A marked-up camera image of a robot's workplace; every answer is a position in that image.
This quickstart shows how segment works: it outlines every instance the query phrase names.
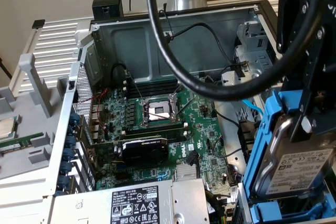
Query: power supply label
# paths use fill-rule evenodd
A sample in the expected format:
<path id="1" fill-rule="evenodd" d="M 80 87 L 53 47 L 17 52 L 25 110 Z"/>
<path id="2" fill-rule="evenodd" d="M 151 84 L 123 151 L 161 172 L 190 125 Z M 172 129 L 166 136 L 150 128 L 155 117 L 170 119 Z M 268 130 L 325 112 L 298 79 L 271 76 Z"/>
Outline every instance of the power supply label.
<path id="1" fill-rule="evenodd" d="M 159 224 L 159 187 L 112 193 L 111 224 Z"/>
<path id="2" fill-rule="evenodd" d="M 308 189 L 333 149 L 283 155 L 266 194 Z"/>

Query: motherboard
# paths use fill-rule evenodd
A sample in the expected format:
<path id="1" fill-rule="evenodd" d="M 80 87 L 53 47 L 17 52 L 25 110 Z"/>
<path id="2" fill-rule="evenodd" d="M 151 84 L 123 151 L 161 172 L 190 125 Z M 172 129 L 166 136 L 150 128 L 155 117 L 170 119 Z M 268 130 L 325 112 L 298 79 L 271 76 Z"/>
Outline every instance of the motherboard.
<path id="1" fill-rule="evenodd" d="M 225 150 L 212 101 L 177 81 L 165 90 L 152 85 L 149 93 L 141 85 L 100 92 L 88 149 L 98 171 L 96 189 L 199 177 L 207 190 L 229 195 L 235 175 L 214 155 Z M 188 162 L 195 154 L 199 167 Z"/>

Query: chip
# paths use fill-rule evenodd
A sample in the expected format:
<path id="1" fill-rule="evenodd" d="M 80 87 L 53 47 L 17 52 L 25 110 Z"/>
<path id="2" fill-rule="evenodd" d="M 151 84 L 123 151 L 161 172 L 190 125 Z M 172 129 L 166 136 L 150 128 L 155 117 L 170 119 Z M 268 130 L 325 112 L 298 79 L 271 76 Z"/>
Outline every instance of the chip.
<path id="1" fill-rule="evenodd" d="M 211 160 L 211 165 L 217 165 L 217 160 L 216 159 L 212 159 Z"/>

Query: screw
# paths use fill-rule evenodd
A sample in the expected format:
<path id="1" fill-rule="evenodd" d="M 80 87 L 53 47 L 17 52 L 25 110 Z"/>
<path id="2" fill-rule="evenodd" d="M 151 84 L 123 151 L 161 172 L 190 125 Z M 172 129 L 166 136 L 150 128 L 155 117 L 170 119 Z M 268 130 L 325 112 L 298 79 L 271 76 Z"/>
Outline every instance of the screw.
<path id="1" fill-rule="evenodd" d="M 317 32 L 317 38 L 318 38 L 318 39 L 322 39 L 322 35 L 323 35 L 322 30 L 319 30 L 319 31 Z"/>
<path id="2" fill-rule="evenodd" d="M 302 6 L 302 13 L 305 14 L 306 12 L 307 12 L 307 6 L 306 6 L 306 4 L 304 4 Z"/>

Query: green circuit board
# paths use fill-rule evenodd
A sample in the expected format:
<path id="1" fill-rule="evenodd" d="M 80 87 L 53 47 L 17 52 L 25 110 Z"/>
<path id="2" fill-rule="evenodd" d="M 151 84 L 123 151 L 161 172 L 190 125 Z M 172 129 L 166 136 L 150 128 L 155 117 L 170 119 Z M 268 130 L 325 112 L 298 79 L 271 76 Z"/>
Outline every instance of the green circuit board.
<path id="1" fill-rule="evenodd" d="M 167 95 L 162 95 L 155 97 L 155 99 L 164 100 L 166 97 Z M 207 139 L 210 140 L 211 144 L 214 144 L 221 136 L 218 119 L 217 117 L 212 117 L 211 100 L 204 99 L 183 88 L 177 93 L 178 109 L 181 109 L 191 99 L 192 101 L 185 110 L 178 115 L 175 129 L 157 129 L 142 134 L 126 134 L 126 136 L 122 137 L 122 130 L 125 130 L 125 128 L 127 130 L 143 128 L 141 126 L 143 120 L 141 99 L 128 99 L 125 102 L 122 90 L 108 92 L 100 101 L 109 111 L 108 115 L 103 116 L 104 120 L 101 123 L 109 125 L 111 122 L 113 131 L 108 133 L 107 138 L 104 133 L 100 132 L 97 143 L 92 146 L 100 159 L 101 168 L 101 178 L 97 181 L 96 189 L 174 179 L 176 166 L 185 164 L 188 154 L 192 150 L 196 150 L 201 157 L 200 177 L 203 179 L 204 184 L 215 194 L 229 194 L 229 184 L 228 182 L 223 183 L 222 179 L 222 174 L 227 173 L 226 162 L 222 158 L 215 157 L 207 146 Z M 184 122 L 188 124 L 187 128 L 184 128 Z M 162 137 L 174 140 L 169 143 L 169 158 L 167 161 L 162 162 L 159 166 L 146 167 L 132 167 L 126 166 L 121 162 L 113 162 L 111 154 L 116 143 L 147 137 Z M 220 144 L 215 147 L 215 152 L 225 155 L 225 150 Z"/>

